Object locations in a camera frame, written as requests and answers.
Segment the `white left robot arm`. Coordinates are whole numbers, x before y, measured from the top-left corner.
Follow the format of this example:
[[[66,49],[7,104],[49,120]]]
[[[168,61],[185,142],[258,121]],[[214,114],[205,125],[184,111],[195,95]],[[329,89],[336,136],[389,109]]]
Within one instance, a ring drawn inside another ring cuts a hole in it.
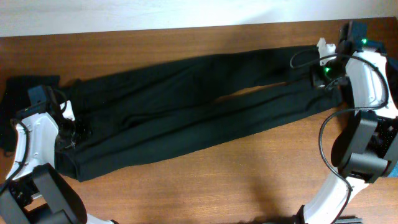
[[[55,153],[74,147],[75,117],[70,101],[58,103],[55,90],[39,85],[28,91],[31,106],[11,124],[17,134],[14,162],[1,187],[5,223],[106,224],[90,215],[78,194],[55,170]]]

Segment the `black trousers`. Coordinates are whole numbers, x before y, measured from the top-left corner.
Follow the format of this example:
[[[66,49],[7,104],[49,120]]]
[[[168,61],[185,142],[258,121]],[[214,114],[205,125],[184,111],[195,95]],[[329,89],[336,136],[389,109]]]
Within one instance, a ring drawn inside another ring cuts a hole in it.
[[[86,181],[172,159],[337,107],[338,90],[312,86],[312,46],[188,58],[66,89],[83,136],[55,154],[59,173]]]

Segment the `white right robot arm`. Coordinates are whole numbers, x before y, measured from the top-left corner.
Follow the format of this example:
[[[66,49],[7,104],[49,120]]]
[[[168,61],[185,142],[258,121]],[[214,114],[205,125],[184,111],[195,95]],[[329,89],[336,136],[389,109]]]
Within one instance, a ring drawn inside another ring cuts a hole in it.
[[[366,31],[366,24],[346,23],[337,44],[320,39],[320,57],[303,64],[312,69],[314,87],[333,90],[341,86],[349,104],[322,123],[318,135],[322,158],[327,123],[345,113],[349,120],[333,144],[331,159],[324,159],[330,175],[316,196],[300,207],[293,223],[361,223],[360,218],[342,217],[346,206],[378,178],[395,174],[397,108],[386,72],[389,61],[384,44],[369,40]]]

